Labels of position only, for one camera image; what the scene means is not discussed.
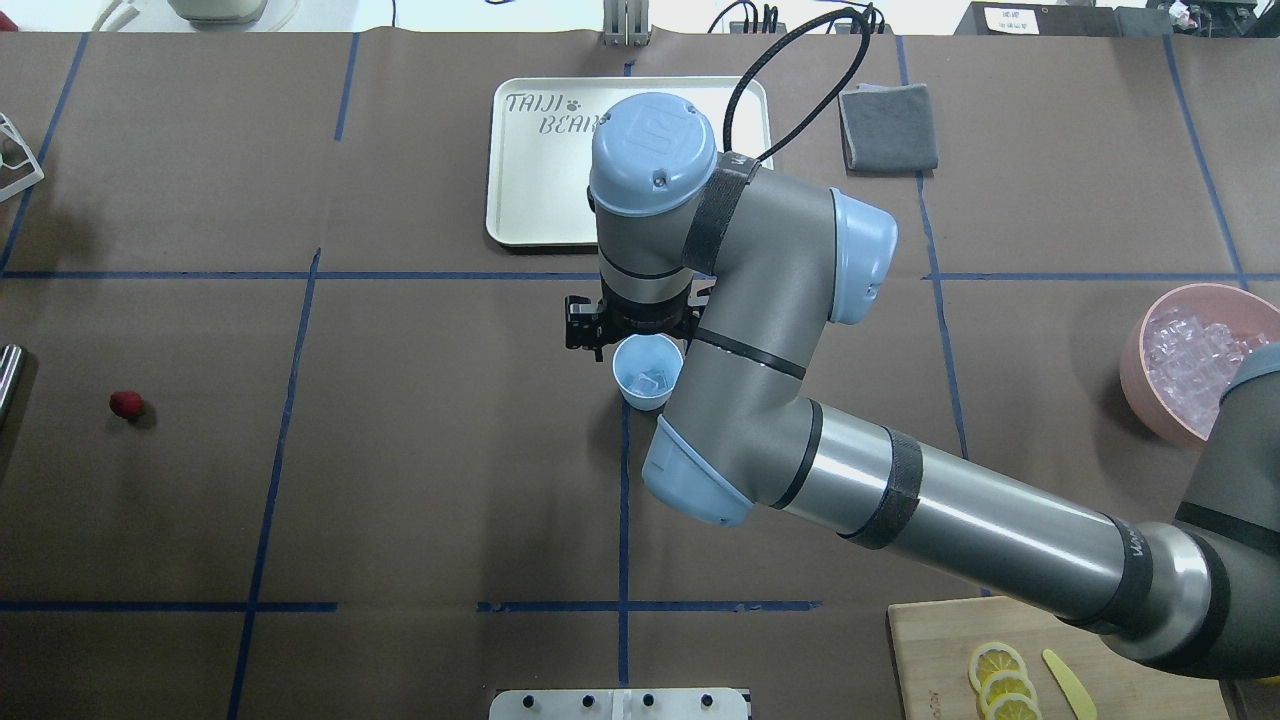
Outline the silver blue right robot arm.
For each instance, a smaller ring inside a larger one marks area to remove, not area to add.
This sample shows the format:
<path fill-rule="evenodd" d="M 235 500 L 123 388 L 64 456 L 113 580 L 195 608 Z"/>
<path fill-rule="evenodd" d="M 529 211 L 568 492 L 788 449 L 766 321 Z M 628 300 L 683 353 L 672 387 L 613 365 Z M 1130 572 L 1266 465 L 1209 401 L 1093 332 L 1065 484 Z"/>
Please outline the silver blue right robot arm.
<path fill-rule="evenodd" d="M 874 304 L 899 229 L 837 190 L 721 151 L 684 97 L 626 97 L 591 138 L 603 301 L 566 343 L 689 341 L 643 466 L 690 518 L 763 505 L 1038 607 L 1112 652 L 1208 679 L 1277 674 L 1277 346 L 1245 356 L 1172 523 L 1130 523 L 828 407 L 827 324 Z"/>

